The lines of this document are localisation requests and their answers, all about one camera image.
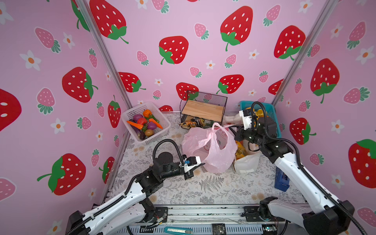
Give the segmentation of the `white canvas tote bag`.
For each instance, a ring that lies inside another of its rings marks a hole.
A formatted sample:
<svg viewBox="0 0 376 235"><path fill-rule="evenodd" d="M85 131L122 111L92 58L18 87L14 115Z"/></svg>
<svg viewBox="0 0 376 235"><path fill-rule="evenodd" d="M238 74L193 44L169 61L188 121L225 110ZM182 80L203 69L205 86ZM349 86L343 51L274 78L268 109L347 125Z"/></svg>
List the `white canvas tote bag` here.
<svg viewBox="0 0 376 235"><path fill-rule="evenodd" d="M236 151L236 159L233 166L236 173L251 173L257 171L259 166L260 151L257 150L256 144L251 144L247 140L237 141L238 149Z"/></svg>

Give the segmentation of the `pink plastic grocery bag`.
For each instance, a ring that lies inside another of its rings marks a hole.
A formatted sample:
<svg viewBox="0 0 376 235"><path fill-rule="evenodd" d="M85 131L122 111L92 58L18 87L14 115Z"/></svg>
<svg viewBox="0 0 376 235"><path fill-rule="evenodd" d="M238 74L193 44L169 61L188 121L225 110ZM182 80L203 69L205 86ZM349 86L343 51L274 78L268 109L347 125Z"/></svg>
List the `pink plastic grocery bag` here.
<svg viewBox="0 0 376 235"><path fill-rule="evenodd" d="M211 128L194 127L182 141L183 153L200 157L204 168L210 173L224 173L236 158L238 146L230 125L214 123Z"/></svg>

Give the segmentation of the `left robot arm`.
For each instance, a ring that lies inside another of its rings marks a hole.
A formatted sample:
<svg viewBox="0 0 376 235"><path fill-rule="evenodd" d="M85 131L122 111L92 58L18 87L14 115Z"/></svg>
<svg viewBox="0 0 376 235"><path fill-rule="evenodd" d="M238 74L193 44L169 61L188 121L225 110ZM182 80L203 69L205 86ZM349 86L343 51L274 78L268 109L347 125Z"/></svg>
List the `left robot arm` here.
<svg viewBox="0 0 376 235"><path fill-rule="evenodd" d="M204 163L198 156L181 154L171 139L156 144L152 160L152 166L131 178L126 190L90 211L71 214L66 234L113 235L138 222L152 222L149 228L157 227L164 217L157 215L149 197L163 187L165 179L180 175L185 180L191 179Z"/></svg>

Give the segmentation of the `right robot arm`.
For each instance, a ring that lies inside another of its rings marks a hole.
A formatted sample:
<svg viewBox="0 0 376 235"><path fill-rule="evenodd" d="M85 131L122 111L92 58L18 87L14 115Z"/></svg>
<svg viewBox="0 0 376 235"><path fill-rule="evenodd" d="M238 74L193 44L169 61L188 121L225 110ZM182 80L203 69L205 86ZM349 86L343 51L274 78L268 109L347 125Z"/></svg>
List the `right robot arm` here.
<svg viewBox="0 0 376 235"><path fill-rule="evenodd" d="M277 138L272 131L276 122L256 117L253 108L239 111L243 125L237 126L236 141L256 144L259 151L279 168L299 189L309 208L285 203L271 196L262 200L256 214L267 221L280 217L306 230L310 235L339 235L353 223L361 234L367 232L354 218L354 206L331 194L301 163L297 146L290 140Z"/></svg>

